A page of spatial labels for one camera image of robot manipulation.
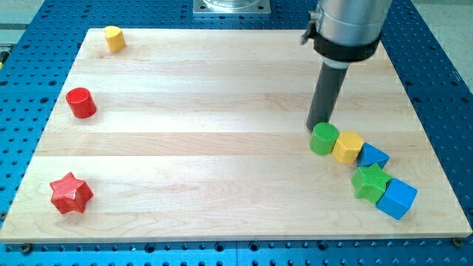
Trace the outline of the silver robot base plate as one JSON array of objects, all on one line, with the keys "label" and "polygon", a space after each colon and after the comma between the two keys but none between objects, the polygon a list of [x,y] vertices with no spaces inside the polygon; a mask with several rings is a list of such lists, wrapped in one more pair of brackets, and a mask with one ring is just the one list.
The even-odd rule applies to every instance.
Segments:
[{"label": "silver robot base plate", "polygon": [[193,14],[269,14],[270,0],[193,0]]}]

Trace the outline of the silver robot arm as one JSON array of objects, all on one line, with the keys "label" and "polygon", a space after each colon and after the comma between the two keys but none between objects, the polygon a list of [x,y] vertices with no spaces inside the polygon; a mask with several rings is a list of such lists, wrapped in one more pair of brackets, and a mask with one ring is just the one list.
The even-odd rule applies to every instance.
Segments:
[{"label": "silver robot arm", "polygon": [[346,69],[377,50],[392,0],[319,0],[308,13],[300,44],[313,40],[314,50],[334,69]]}]

